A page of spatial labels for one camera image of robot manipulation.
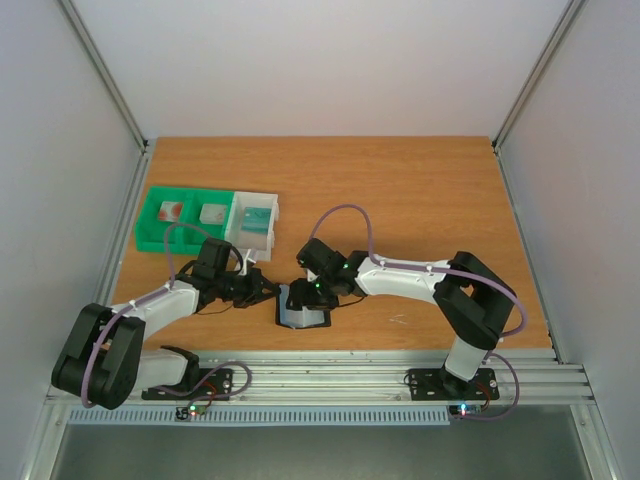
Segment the cable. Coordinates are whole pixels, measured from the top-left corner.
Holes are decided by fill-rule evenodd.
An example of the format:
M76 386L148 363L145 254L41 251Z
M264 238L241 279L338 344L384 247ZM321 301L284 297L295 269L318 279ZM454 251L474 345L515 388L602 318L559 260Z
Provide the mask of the cable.
M518 375L516 374L515 368L513 368L513 365L511 365L506 358L498 353L491 352L487 356L496 357L502 360L507 368L511 371L511 375L513 375L513 383L516 387L516 393L513 396L513 403L509 405L509 407L504 412L499 413L498 415L493 415L491 417L485 417L484 415L451 415L453 418L477 420L479 422L493 422L495 420L502 420L503 418L511 415L515 408L518 406L518 402L520 401L520 381L518 380Z
M82 400L82 405L85 408L95 407L95 403L91 403L89 401L89 380L91 379L91 372L93 371L93 366L96 363L96 359L98 358L100 349L102 348L102 345L104 345L107 339L107 335L109 335L109 332L111 331L113 326L116 324L116 322L118 322L118 320L122 318L124 314L133 310L134 305L135 307L144 305L147 302L160 298L161 296L163 296L168 292L169 292L169 289L167 287L161 287L154 292L148 293L147 295L144 295L138 298L137 300L134 300L133 302L123 307L122 310L116 313L113 317L111 317L111 320L109 320L107 324L104 326L104 328L102 329L102 332L100 332L100 335L96 340L96 343L93 346L93 350L91 350L91 354L89 355L89 360L87 360L87 367L85 368L84 374L82 375L82 385L80 386L80 399Z
M166 293L169 293L173 289L173 285L175 284L175 281L176 281L176 270L173 264L173 256L171 255L171 250L169 249L169 233L171 233L172 230L178 227L191 228L196 232L202 233L207 238L211 236L209 235L209 232L207 232L206 230L203 230L200 227L196 227L195 225L190 225L188 223L174 223L169 227L167 227L167 229L164 232L164 251L165 251L165 255L167 256L167 262L169 264L169 287L168 288L166 286L160 287L158 290L155 290L151 293L148 293L147 295L143 295L142 297L132 300L131 302L129 302L129 305L126 305L119 312L113 315L113 317L111 317L111 319L104 326L104 328L102 329L102 332L100 332L100 335L98 336L98 339L96 340L93 346L93 350L91 350L91 354L89 354L89 359L87 360L87 366L82 375L82 384L80 386L80 400L82 401L82 405L85 408L95 407L95 403L91 403L89 401L89 381L91 380L91 373L93 372L93 367L95 366L96 359L98 358L98 354L102 349L102 345L104 345L105 341L107 340L107 336L109 335L109 332L111 331L111 329L126 313L130 312L134 308L143 306L144 304L152 300L156 300L160 298L161 296L163 296ZM233 246L232 246L232 251L236 255L237 257L236 259L240 264L240 270L242 270L243 268L242 255L240 255L240 252L238 252L238 249Z
M355 305L356 303L360 303L364 299L365 299L365 297L361 297L358 300L355 300L353 302L343 303L342 305L338 305L336 308L350 307L351 305Z
M489 390L487 390L487 387L482 385L480 382L476 382L476 387L478 388L478 390L484 393L485 396L484 405L482 405L482 408L480 410L484 412L487 408L489 408L489 405L491 405L491 394L489 393Z
M211 406L211 404L213 403L213 400L216 396L216 393L218 393L218 390L216 390L216 387L214 387L213 385L211 385L209 382L204 382L203 385L209 387L211 389L211 394L209 395L203 395L200 397L196 397L196 398L192 398L189 403L187 404L187 409L189 410L189 412L192 415L195 415L195 412L193 412L191 410L191 407L196 403L199 402L201 400L209 400L209 403L207 403L204 407L204 410L202 411L202 413L200 415L204 415L205 413L207 413L207 410L209 410L209 407Z
M217 365L216 367L212 368L211 370L209 370L207 372L207 374L202 377L198 383L196 383L196 386L193 387L191 390L189 390L188 392L180 392L178 390L173 390L169 387L165 387L165 386L158 386L155 387L157 390L162 390L163 392L169 393L171 395L175 395L176 397L188 397L189 395L191 395L193 392L195 392L196 390L198 390L198 388L200 388L200 386L207 381L207 379L215 374L216 372L218 372L221 368L225 368L225 367L240 367L242 368L246 374L247 374L247 381L245 382L245 384L240 387L238 390L234 390L233 392L229 392L229 393L219 393L215 396L216 400L222 400L222 399L226 399L226 398L231 398L231 397L235 397L236 395L240 395L241 393L243 393L244 391L246 391L249 386L251 385L251 382L253 381L253 372L251 372L251 369L249 368L249 366L244 363L241 362L239 360L230 360L228 362L223 362L219 365Z
M202 315L202 316L207 316L207 315L219 315L221 313L227 312L229 310L231 310L233 308L233 304L229 305L227 308L225 308L224 310L219 310L217 312L209 312L209 313L202 313L202 312L198 312L196 313L196 315Z
M508 288L505 288L503 285L500 285L499 283L494 282L490 278L486 278L486 277L483 277L481 275L476 275L475 273L469 273L469 272L463 272L463 271L460 271L460 270L454 270L454 269L451 269L451 268L442 268L442 267L433 267L433 266L424 267L422 265L410 265L410 264L406 264L406 263L392 263L392 262L385 262L385 261L378 260L378 258L376 257L375 253L373 252L373 226L371 225L371 219L369 218L369 215L367 214L366 210L364 208L362 208L361 206L359 206L359 205L355 205L353 203L343 203L342 205L337 205L337 206L327 210L324 213L324 215L322 215L318 219L316 224L314 225L313 229L311 230L311 235L309 236L309 239L312 239L312 238L315 237L318 229L320 228L320 225L322 225L322 222L324 222L325 219L329 215L331 215L336 210L341 210L343 208L353 208L353 209L359 211L362 214L362 216L364 217L364 220L365 220L365 222L367 224L367 251L369 253L369 258L371 259L371 261L375 265L378 265L379 267L399 268L399 269L410 270L410 271L414 271L414 272L443 273L445 275L454 275L454 276L457 276L457 277L464 277L464 278L467 278L469 280L475 280L477 282L482 282L485 285L488 285L489 287L491 287L491 288L493 288L495 290L498 290L500 293L502 293L504 296L506 296L509 300L511 300L513 302L513 304L516 306L516 308L520 311L520 316L521 316L520 325L518 325L513 330L509 330L508 332L504 332L502 334L502 337L509 337L511 335L515 335L516 333L519 333L522 330L524 330L524 328L527 326L527 323L529 321L529 316L527 315L527 311L526 311L524 305L522 304L522 302L520 300L518 300L518 298Z

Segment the white backdrop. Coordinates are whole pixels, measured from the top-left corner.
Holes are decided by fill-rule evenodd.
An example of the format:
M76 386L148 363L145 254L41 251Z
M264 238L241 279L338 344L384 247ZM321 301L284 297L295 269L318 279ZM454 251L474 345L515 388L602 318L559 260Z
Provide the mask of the white backdrop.
M145 135L489 135L566 0L76 0Z
M549 315L640 478L640 3L590 0L503 148Z
M18 478L137 147L56 2L0 3L0 478Z

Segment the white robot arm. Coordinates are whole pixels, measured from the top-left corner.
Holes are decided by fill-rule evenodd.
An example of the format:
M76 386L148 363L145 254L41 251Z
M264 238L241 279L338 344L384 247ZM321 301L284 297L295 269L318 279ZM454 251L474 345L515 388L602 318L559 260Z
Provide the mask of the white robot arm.
M332 310L339 306L340 295L396 295L440 307L456 332L440 372L442 389L452 398L461 398L461 393L469 388L482 361L497 346L513 309L511 300L486 283L444 273L455 270L473 273L511 291L467 252L458 252L453 260L437 262L411 262L377 255L374 261L363 251L352 252L345 258L312 238L297 259L313 275L291 284L287 308ZM463 289L469 286L473 291L467 295Z
M232 249L228 242L209 238L197 260L142 299L111 307L95 303L84 307L58 357L51 384L82 397L85 405L108 409L120 406L134 390L158 385L191 390L199 380L196 355L170 346L143 352L142 344L158 330L216 299L246 308L279 294L279 287L253 264L242 262L240 270L227 271Z

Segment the green tray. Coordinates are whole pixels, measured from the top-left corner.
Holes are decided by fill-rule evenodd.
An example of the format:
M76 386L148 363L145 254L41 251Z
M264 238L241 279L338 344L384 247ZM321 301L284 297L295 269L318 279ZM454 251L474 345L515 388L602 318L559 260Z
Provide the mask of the green tray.
M171 222L158 220L162 202L182 202L180 222L189 223L209 232L212 237L224 239L231 215L234 192L198 188L151 187L135 226L136 248L141 252L164 252L164 232ZM226 205L222 225L200 222L200 211L205 203ZM169 250L182 255L197 255L205 236L189 228L176 228L169 234Z

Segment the wooden table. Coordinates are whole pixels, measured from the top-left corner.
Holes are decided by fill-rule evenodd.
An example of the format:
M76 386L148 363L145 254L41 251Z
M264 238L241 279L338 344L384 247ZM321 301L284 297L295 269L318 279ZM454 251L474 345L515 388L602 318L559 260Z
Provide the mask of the wooden table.
M295 256L317 219L334 205L357 203L371 216L376 253L422 261L449 259L458 250L477 255L515 289L530 314L528 328L504 346L550 346L487 138L161 138L144 196L151 185L279 194L273 257L260 267L267 278L283 283L303 276ZM318 236L343 253L366 249L365 223L354 210L329 217ZM176 265L189 259L176 256ZM114 300L157 288L167 272L164 255L138 252L131 238ZM215 302L204 312L222 308ZM193 315L158 332L146 347L446 349L454 336L437 307L388 296L334 311L330 328L290 330L274 320L274 300L221 315ZM514 313L508 327L518 322Z

